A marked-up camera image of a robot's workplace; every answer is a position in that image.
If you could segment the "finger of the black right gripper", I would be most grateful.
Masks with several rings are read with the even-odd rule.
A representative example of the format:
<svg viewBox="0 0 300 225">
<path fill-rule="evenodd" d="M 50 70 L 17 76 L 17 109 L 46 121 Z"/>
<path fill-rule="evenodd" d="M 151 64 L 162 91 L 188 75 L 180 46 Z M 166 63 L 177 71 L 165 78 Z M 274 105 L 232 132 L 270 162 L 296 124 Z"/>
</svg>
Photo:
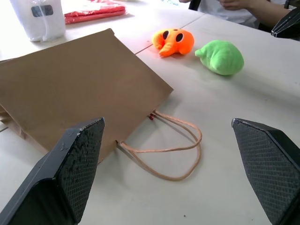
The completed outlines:
<svg viewBox="0 0 300 225">
<path fill-rule="evenodd" d="M 271 30 L 275 38 L 300 39 L 300 9 L 295 8 L 284 16 Z"/>
</svg>

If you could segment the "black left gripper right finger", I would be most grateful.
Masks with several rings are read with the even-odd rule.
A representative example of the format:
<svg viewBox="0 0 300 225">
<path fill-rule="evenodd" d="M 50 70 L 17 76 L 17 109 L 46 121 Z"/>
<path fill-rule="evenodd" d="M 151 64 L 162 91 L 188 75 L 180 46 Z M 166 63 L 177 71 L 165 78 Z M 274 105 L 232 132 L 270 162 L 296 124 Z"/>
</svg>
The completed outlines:
<svg viewBox="0 0 300 225">
<path fill-rule="evenodd" d="M 234 118 L 247 179 L 273 225 L 300 223 L 300 149 L 281 130 Z"/>
</svg>

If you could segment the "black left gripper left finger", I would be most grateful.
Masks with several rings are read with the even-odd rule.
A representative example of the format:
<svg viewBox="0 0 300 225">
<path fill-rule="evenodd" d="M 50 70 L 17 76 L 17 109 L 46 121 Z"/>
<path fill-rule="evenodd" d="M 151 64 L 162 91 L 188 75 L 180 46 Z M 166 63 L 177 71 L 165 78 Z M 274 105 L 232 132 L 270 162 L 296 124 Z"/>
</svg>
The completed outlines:
<svg viewBox="0 0 300 225">
<path fill-rule="evenodd" d="M 65 131 L 0 213 L 2 225 L 77 225 L 96 175 L 105 119 Z"/>
</svg>

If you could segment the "person's hand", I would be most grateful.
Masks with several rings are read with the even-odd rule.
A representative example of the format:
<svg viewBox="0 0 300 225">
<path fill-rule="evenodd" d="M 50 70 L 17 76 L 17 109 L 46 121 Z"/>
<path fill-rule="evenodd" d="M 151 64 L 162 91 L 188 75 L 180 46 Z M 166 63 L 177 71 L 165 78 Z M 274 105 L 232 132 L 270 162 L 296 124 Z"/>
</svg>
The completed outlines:
<svg viewBox="0 0 300 225">
<path fill-rule="evenodd" d="M 248 9 L 251 7 L 251 0 L 220 0 L 221 6 L 227 10 Z"/>
</svg>

